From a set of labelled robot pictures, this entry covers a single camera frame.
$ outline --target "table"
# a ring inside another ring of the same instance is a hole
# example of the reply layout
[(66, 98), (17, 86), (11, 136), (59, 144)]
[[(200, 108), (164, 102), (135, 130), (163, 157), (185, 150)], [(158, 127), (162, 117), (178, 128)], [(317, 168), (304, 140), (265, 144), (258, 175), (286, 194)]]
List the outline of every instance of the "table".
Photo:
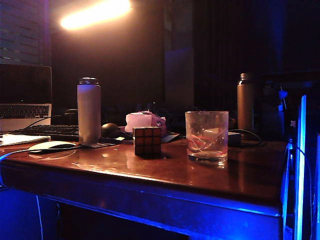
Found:
[(0, 170), (8, 187), (195, 238), (276, 240), (287, 205), (285, 148), (230, 147), (217, 166), (190, 161), (181, 139), (162, 144), (161, 157), (137, 156), (122, 144), (13, 154)]

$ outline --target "pink object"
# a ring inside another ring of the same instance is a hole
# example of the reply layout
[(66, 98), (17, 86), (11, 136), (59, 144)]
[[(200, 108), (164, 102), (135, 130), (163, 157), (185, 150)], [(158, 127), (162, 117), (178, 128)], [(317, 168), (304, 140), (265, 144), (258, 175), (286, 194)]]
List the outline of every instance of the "pink object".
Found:
[(128, 114), (125, 117), (126, 126), (124, 131), (127, 133), (133, 132), (133, 127), (159, 127), (161, 135), (167, 134), (166, 118), (159, 117), (151, 111), (139, 111)]

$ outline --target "computer keyboard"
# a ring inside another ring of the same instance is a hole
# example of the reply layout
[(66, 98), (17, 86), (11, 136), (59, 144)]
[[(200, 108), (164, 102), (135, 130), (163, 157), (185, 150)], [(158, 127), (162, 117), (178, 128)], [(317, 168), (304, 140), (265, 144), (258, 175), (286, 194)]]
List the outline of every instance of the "computer keyboard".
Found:
[(79, 140), (79, 128), (77, 125), (33, 125), (15, 130), (13, 133), (33, 136), (51, 136), (51, 140), (57, 141), (77, 142)]
[(47, 118), (49, 115), (48, 105), (23, 105), (1, 104), (0, 118), (2, 119), (36, 119)]

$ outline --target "bottle cap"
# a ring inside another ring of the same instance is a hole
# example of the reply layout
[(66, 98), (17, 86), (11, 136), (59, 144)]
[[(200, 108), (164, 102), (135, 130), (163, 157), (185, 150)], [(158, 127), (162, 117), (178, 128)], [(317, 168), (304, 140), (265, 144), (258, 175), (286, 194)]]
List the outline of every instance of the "bottle cap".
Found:
[(99, 85), (99, 82), (98, 79), (94, 77), (82, 77), (79, 79), (79, 85), (83, 84)]
[(240, 79), (243, 81), (243, 80), (254, 80), (256, 77), (255, 77), (255, 74), (252, 73), (252, 72), (244, 72), (244, 73), (241, 73), (240, 74)]

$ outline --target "drinking glass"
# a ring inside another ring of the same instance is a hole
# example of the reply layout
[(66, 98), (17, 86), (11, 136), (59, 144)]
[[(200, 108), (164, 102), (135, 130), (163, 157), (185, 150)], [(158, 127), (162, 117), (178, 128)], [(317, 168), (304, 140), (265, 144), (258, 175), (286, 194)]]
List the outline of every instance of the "drinking glass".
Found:
[(228, 159), (228, 111), (187, 111), (188, 158), (194, 162), (224, 163)]

